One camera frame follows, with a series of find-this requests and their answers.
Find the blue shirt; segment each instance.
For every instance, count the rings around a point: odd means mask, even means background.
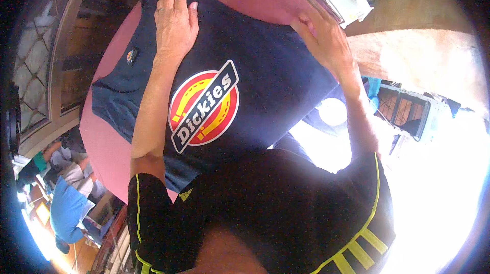
[[[60,240],[76,243],[83,238],[77,224],[85,203],[87,198],[60,176],[54,186],[50,215],[51,227]]]

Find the dickies logo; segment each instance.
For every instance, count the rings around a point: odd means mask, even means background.
[[[187,145],[208,144],[230,127],[240,101],[237,83],[235,64],[228,60],[219,71],[197,73],[181,84],[168,112],[177,152],[182,153]]]

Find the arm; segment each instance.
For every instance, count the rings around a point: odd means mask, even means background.
[[[53,143],[53,145],[51,145],[48,149],[46,149],[43,153],[44,161],[49,162],[53,153],[57,151],[59,148],[61,148],[61,142],[58,141]]]
[[[376,117],[371,113],[346,34],[327,13],[320,14],[316,10],[300,14],[291,22],[291,27],[303,38],[316,60],[330,70],[344,91],[352,161],[363,153],[378,152],[378,138],[374,131]]]
[[[163,150],[168,100],[175,73],[198,35],[197,2],[159,0],[155,12],[157,52],[144,90],[131,143],[130,177],[150,173],[165,184]]]

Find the pink table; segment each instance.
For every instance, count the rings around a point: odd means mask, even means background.
[[[288,24],[301,10],[309,8],[306,0],[219,0],[243,14],[276,24]],[[107,47],[92,82],[112,72],[125,53],[141,17],[138,3],[119,27]],[[131,145],[104,120],[92,113],[92,91],[89,90],[80,120],[80,133],[97,178],[114,195],[127,203]],[[168,191],[174,201],[177,193]]]

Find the white cable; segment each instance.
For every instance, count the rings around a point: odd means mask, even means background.
[[[77,270],[76,273],[78,273],[77,249],[75,248],[75,246],[77,246],[77,244],[73,243],[73,251],[75,253],[75,269]]]

